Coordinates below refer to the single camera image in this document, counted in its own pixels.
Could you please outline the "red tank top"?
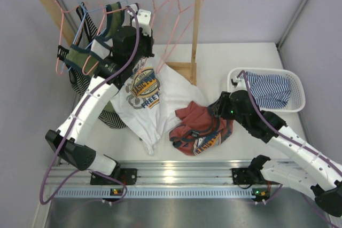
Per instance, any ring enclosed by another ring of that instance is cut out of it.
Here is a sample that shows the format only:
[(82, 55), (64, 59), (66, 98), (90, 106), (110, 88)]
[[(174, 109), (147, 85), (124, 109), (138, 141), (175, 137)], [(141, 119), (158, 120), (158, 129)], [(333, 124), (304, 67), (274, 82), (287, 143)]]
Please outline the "red tank top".
[(211, 105), (200, 106), (192, 101), (175, 111), (181, 120), (169, 133), (172, 146), (183, 154), (195, 156), (222, 144), (233, 132), (233, 121), (215, 116)]

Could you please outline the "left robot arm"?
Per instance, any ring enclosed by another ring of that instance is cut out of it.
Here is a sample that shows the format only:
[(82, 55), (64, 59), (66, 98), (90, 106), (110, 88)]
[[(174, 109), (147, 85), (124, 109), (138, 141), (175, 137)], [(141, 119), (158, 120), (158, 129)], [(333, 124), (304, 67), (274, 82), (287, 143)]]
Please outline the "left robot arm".
[(86, 145), (90, 130), (108, 102), (132, 76), (143, 57), (153, 57), (151, 29), (123, 26), (111, 38), (95, 37), (91, 53), (100, 59), (80, 102), (57, 129), (49, 130), (45, 139), (55, 154), (77, 170), (102, 173), (110, 184), (119, 181), (120, 165)]

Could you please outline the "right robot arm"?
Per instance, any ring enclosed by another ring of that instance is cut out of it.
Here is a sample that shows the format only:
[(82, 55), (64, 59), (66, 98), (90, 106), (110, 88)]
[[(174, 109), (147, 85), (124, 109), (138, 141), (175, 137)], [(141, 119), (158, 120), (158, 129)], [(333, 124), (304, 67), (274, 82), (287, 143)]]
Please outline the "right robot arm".
[(281, 117), (260, 110), (245, 90), (222, 92), (209, 111), (216, 117), (236, 121), (252, 137), (279, 150), (300, 167), (289, 168), (269, 157), (257, 156), (249, 170), (253, 182), (269, 180), (286, 185), (313, 199), (327, 214), (341, 217), (341, 164), (300, 138)]

